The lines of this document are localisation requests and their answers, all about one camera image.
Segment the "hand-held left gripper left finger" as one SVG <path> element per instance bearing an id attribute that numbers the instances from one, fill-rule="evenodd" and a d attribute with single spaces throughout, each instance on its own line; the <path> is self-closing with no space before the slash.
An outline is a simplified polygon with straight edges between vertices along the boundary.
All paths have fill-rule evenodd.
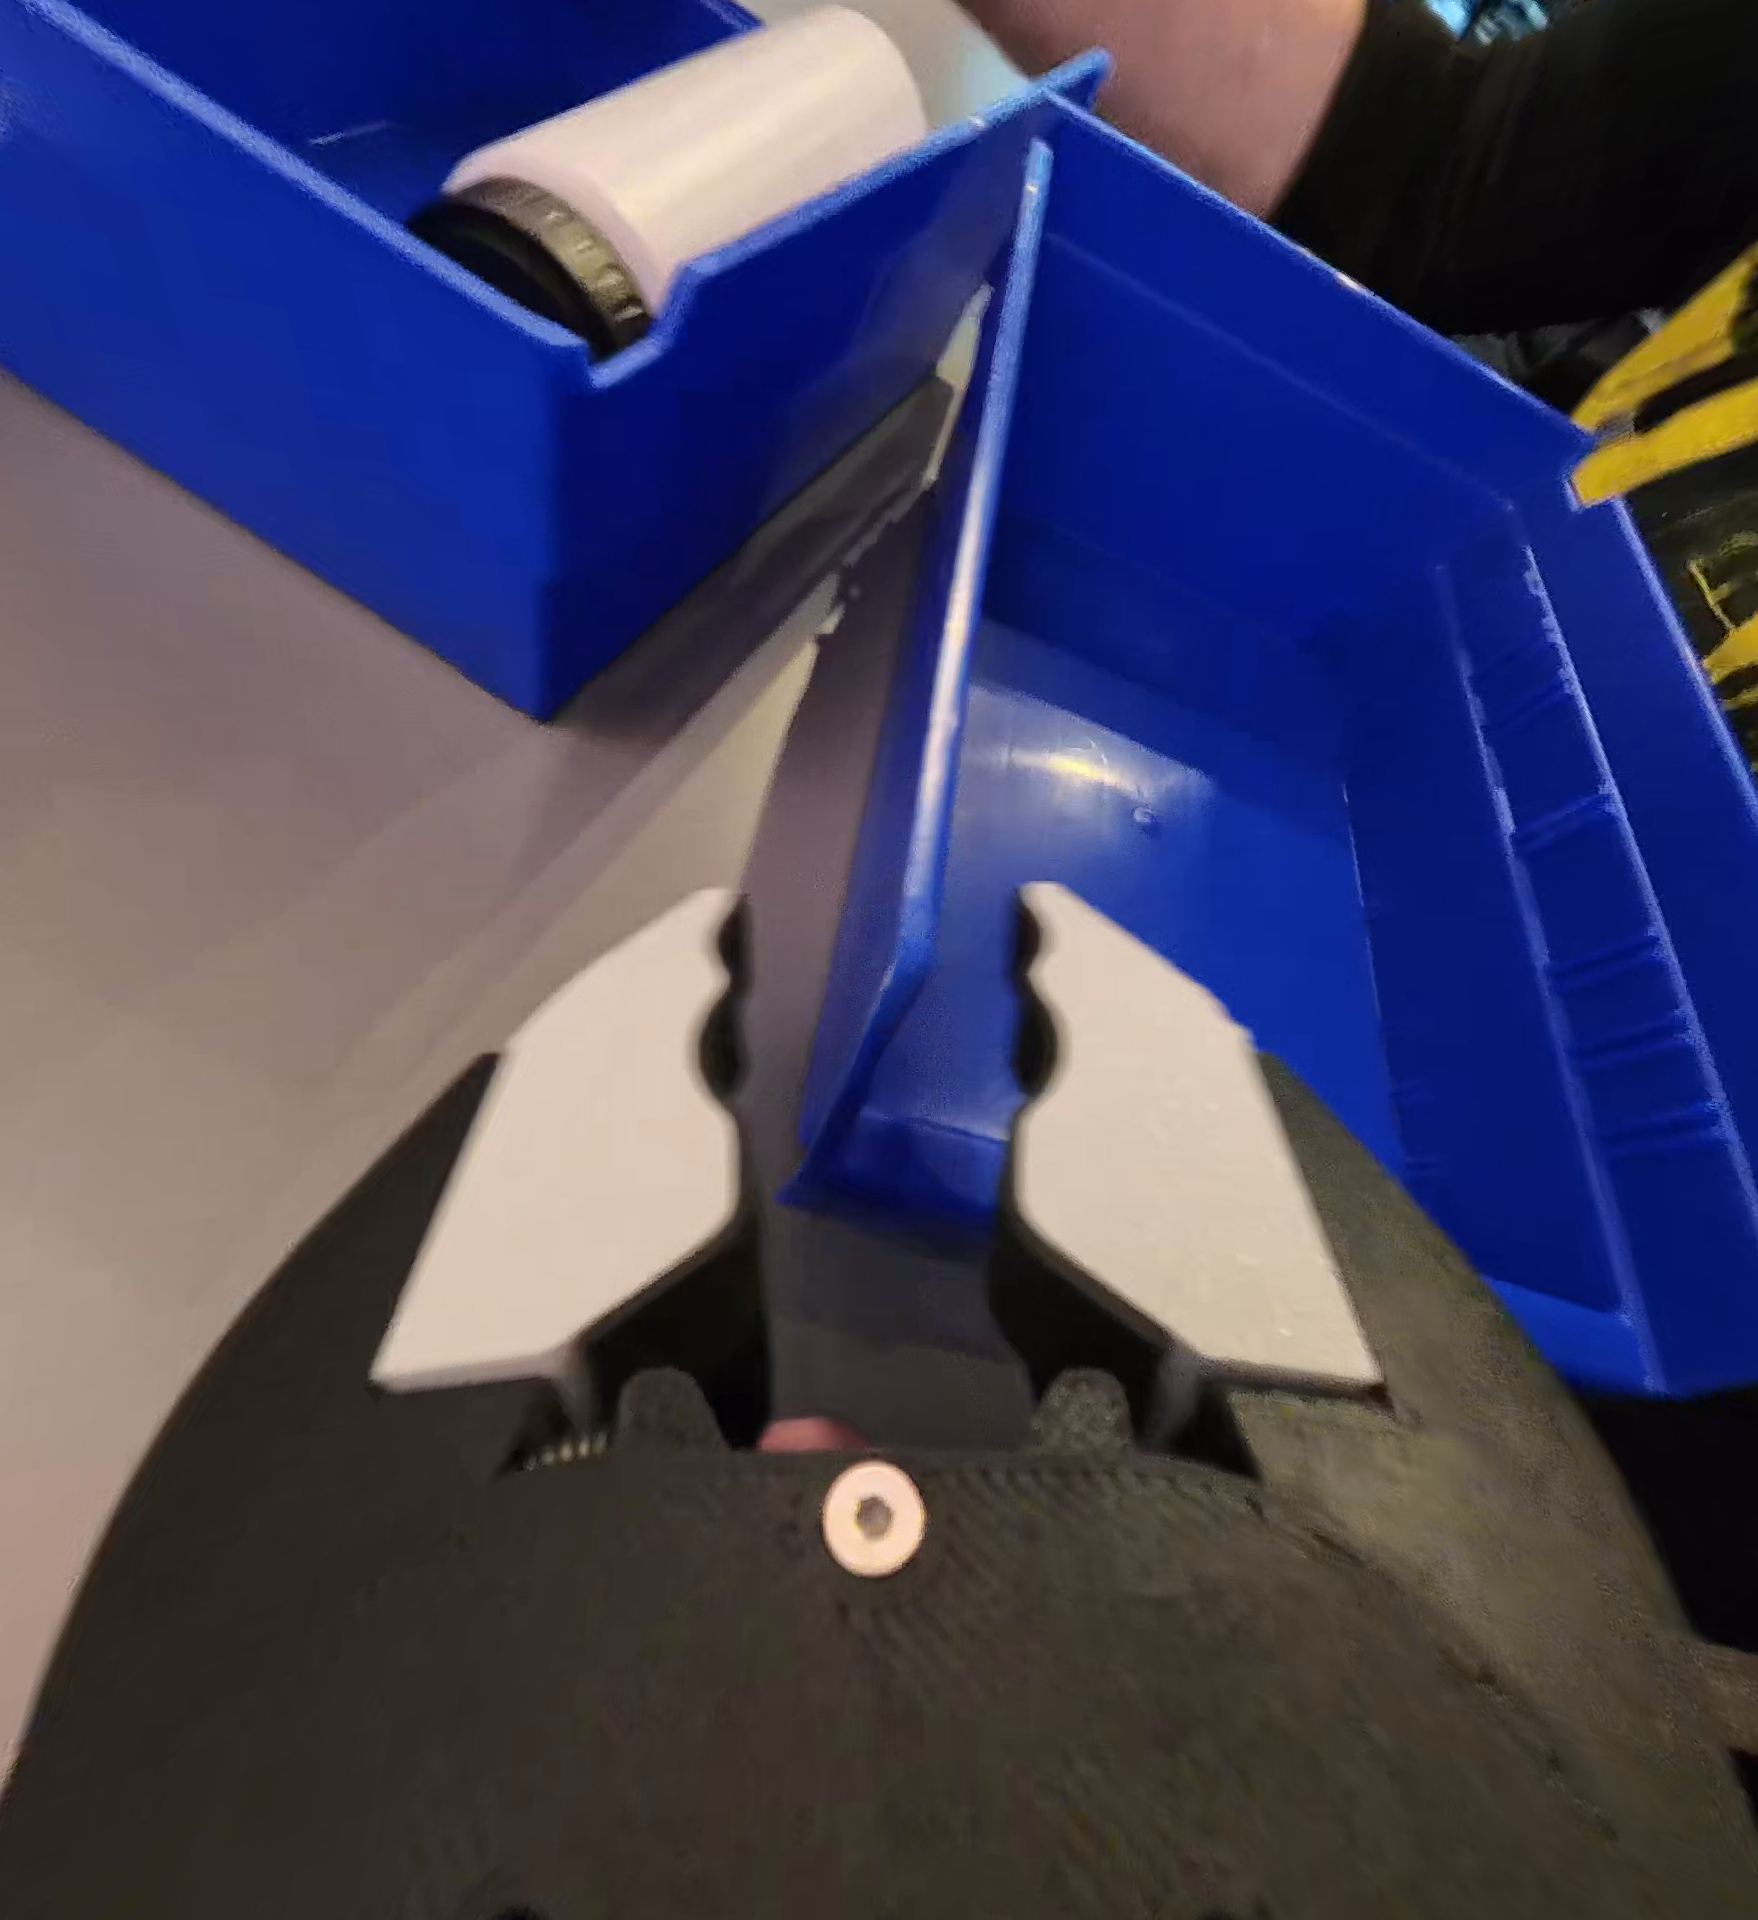
<path id="1" fill-rule="evenodd" d="M 376 1389 L 533 1378 L 593 1428 L 664 1366 L 749 1435 L 769 1335 L 729 1105 L 741 906 L 682 898 L 516 1026 L 372 1360 Z"/>

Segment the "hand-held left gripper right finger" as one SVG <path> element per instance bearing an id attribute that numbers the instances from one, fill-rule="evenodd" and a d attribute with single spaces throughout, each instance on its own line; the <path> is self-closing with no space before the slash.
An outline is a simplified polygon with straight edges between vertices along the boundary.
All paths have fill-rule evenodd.
<path id="1" fill-rule="evenodd" d="M 1387 1371 L 1229 1005 L 1062 883 L 1017 898 L 1013 988 L 988 1293 L 1033 1400 L 1098 1373 L 1154 1452 L 1235 1389 L 1379 1400 Z"/>

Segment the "blue plastic bin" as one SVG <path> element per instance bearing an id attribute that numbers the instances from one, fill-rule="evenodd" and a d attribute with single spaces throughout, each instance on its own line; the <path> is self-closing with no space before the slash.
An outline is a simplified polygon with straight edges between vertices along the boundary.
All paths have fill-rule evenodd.
<path id="1" fill-rule="evenodd" d="M 786 1204 L 988 1235 L 1062 883 L 1562 1373 L 1758 1383 L 1758 796 L 1577 432 L 1081 106 L 1011 182 Z"/>
<path id="2" fill-rule="evenodd" d="M 408 232 L 737 4 L 0 2 L 0 365 L 549 718 L 936 371 L 1078 57 L 593 360 Z"/>

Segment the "black bottle lid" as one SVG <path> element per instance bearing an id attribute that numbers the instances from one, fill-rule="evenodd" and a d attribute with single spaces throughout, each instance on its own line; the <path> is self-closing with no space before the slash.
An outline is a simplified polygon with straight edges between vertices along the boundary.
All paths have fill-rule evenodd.
<path id="1" fill-rule="evenodd" d="M 652 328 L 639 276 L 613 242 L 536 182 L 482 179 L 445 188 L 408 232 L 489 290 L 576 337 L 593 360 Z"/>

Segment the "white bottle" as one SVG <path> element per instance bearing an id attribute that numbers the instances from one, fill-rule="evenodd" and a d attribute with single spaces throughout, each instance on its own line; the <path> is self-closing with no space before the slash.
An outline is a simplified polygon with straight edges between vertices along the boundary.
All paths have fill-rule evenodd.
<path id="1" fill-rule="evenodd" d="M 530 182 L 613 249 L 651 313 L 677 272 L 932 132 L 890 34 L 844 4 L 728 36 L 461 158 L 442 192 Z"/>

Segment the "person's right forearm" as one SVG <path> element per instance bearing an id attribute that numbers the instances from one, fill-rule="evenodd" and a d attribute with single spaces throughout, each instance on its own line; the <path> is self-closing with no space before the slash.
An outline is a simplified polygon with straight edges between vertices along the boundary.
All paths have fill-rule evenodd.
<path id="1" fill-rule="evenodd" d="M 1109 120 L 1442 333 L 1681 305 L 1758 237 L 1758 2 L 966 2 L 1023 75 L 1104 50 Z"/>

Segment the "black yellow printed shirt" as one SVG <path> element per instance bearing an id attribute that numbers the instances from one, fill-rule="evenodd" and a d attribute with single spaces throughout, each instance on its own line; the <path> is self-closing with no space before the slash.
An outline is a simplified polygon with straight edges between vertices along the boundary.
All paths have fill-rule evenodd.
<path id="1" fill-rule="evenodd" d="M 1625 505 L 1758 789 L 1758 237 L 1690 302 L 1465 337 L 1593 448 L 1583 505 Z"/>

